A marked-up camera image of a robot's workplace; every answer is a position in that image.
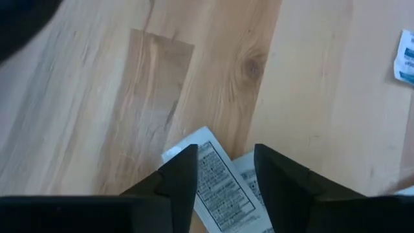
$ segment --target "wood knot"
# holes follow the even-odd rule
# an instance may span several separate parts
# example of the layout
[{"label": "wood knot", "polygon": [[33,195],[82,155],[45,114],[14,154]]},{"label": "wood knot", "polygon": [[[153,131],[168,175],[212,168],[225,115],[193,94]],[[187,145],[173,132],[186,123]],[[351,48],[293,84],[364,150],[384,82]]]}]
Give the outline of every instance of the wood knot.
[{"label": "wood knot", "polygon": [[247,77],[258,80],[263,75],[263,62],[260,59],[260,56],[249,58],[245,61],[244,72]]}]

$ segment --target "wood grain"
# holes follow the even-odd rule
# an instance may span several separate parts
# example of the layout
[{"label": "wood grain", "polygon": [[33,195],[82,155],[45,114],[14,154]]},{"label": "wood grain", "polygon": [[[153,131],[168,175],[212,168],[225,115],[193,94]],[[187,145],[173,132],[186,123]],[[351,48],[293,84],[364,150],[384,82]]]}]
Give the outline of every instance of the wood grain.
[{"label": "wood grain", "polygon": [[239,155],[280,4],[64,1],[0,67],[0,193],[116,194],[205,125]]},{"label": "wood grain", "polygon": [[390,192],[409,188],[414,185],[414,95],[411,93],[411,104],[409,107],[408,122],[404,147],[400,162],[400,173],[398,182],[389,188]]},{"label": "wood grain", "polygon": [[284,1],[245,150],[263,142],[366,195],[394,187],[411,89],[392,68],[412,7]]},{"label": "wood grain", "polygon": [[193,46],[132,30],[124,79],[103,144],[98,193],[119,194],[161,164]]},{"label": "wood grain", "polygon": [[230,157],[243,152],[281,1],[217,1],[193,61],[166,149],[208,126]]}]

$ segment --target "wooden floor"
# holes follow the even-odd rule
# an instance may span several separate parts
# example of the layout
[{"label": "wooden floor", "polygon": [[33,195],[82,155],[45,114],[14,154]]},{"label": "wooden floor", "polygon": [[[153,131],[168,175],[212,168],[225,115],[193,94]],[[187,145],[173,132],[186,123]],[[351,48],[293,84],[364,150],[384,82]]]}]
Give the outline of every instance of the wooden floor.
[{"label": "wooden floor", "polygon": [[412,185],[392,68],[413,7],[66,0],[0,67],[0,194],[118,194],[202,126],[232,158],[263,142],[366,195]]}]

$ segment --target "black object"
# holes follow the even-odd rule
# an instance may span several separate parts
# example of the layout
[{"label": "black object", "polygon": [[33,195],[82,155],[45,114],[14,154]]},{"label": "black object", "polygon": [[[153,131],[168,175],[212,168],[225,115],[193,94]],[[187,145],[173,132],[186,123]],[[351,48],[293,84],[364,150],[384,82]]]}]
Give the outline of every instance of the black object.
[{"label": "black object", "polygon": [[277,233],[414,232],[412,197],[364,197],[262,144],[254,163]]},{"label": "black object", "polygon": [[121,196],[0,198],[0,232],[188,232],[197,150],[188,146]]},{"label": "black object", "polygon": [[62,0],[0,0],[0,63],[52,18]]}]

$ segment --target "white paper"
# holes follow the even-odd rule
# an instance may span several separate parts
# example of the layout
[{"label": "white paper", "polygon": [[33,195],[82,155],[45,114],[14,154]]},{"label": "white paper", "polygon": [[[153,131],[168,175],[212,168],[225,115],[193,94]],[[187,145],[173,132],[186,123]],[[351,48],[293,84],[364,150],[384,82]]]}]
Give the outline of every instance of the white paper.
[{"label": "white paper", "polygon": [[394,61],[394,77],[414,85],[414,33],[408,30],[402,31]]},{"label": "white paper", "polygon": [[162,154],[169,161],[199,145],[199,183],[194,209],[210,233],[263,232],[267,214],[213,133],[203,127]]},{"label": "white paper", "polygon": [[[254,169],[254,154],[253,151],[243,155],[242,157],[233,161],[235,168],[239,171],[241,177],[247,182],[249,188],[253,191],[253,194],[262,204],[263,208],[266,210],[263,198],[261,197],[259,184],[257,183],[256,170]],[[266,223],[266,230],[263,233],[273,233],[273,227],[268,220]]]}]

